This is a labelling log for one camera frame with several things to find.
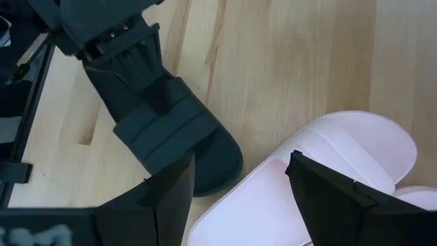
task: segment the pink slide sandal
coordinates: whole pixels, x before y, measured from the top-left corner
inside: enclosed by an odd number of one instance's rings
[[[188,246],[308,245],[284,174],[293,150],[388,194],[417,157],[412,138],[388,118],[362,111],[325,115],[292,135],[214,204],[191,230]]]
[[[437,210],[437,189],[431,187],[404,187],[394,197],[425,210]]]

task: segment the black metal frame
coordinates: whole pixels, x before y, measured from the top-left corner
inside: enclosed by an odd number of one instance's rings
[[[20,122],[20,126],[18,127],[18,132],[14,142],[14,149],[12,150],[11,155],[12,161],[19,162],[23,158],[54,50],[55,46],[48,45],[43,51],[44,57],[42,58],[40,71],[35,83],[32,85],[29,97],[27,99],[25,111],[23,113],[23,118]],[[0,184],[0,208],[8,207],[13,188],[14,183],[11,182],[2,182]]]

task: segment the wood grain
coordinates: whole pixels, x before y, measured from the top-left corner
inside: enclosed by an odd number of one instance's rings
[[[225,125],[244,174],[307,122],[359,109],[409,131],[419,157],[404,185],[437,187],[437,3],[432,0],[166,0],[165,66]],[[10,206],[95,206],[148,174],[73,58],[55,52]],[[194,199],[189,228],[226,191]]]

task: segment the light wood surface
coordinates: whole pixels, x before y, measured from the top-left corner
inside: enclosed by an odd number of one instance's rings
[[[437,187],[436,12],[433,0],[166,0],[144,17],[160,23],[165,66],[240,144],[244,174],[310,120],[358,109],[412,134],[403,185]],[[94,206],[140,183],[113,126],[80,63],[56,51],[24,157],[33,176],[10,206]],[[187,229],[224,192],[194,199]]]

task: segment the black plastic bracket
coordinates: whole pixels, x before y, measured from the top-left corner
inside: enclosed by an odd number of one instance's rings
[[[166,76],[160,54],[158,25],[149,27],[141,15],[102,34],[79,54],[87,72],[111,74],[136,96]]]
[[[0,161],[0,180],[2,182],[25,184],[29,182],[32,167],[33,165],[28,163]]]

